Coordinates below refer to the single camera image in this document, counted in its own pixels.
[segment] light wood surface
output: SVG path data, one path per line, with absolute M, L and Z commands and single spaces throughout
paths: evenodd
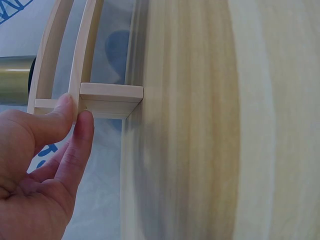
M 84 82 L 81 83 L 80 97 L 83 100 L 140 103 L 144 87 Z
M 74 100 L 74 120 L 83 109 L 79 97 L 81 83 L 91 79 L 92 62 L 104 0 L 87 0 L 75 44 L 71 68 L 69 93 Z
M 55 108 L 57 101 L 55 99 L 36 99 L 34 113 L 41 115 L 50 113 Z M 90 99 L 84 99 L 82 103 L 83 109 L 92 112 L 95 118 L 122 120 L 125 120 L 138 105 L 138 102 Z
M 137 0 L 123 240 L 320 239 L 320 2 Z
M 51 99 L 62 39 L 74 0 L 56 0 L 36 56 L 27 112 L 35 113 L 36 99 Z

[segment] wooden block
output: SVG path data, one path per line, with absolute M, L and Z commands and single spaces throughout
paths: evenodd
M 92 62 L 103 7 L 103 0 L 87 0 L 84 8 L 78 37 L 75 44 L 71 68 L 69 93 L 74 100 L 74 120 L 78 117 L 81 83 L 90 82 Z
M 36 56 L 27 112 L 34 114 L 36 99 L 51 99 L 62 39 L 74 0 L 56 0 Z
M 126 119 L 137 107 L 137 102 L 84 100 L 86 109 L 95 118 Z
M 80 96 L 83 100 L 140 103 L 144 97 L 142 86 L 106 83 L 81 83 Z

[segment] blue logo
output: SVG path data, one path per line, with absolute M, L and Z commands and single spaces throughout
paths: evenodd
M 25 9 L 33 0 L 0 0 L 0 24 Z

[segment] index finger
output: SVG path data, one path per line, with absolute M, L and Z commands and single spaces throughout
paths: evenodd
M 94 119 L 89 111 L 79 114 L 69 146 L 66 149 L 54 179 L 59 180 L 73 198 L 91 154 L 94 138 Z

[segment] metal pipe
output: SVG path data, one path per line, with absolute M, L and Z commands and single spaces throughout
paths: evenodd
M 36 56 L 0 57 L 0 105 L 28 104 Z

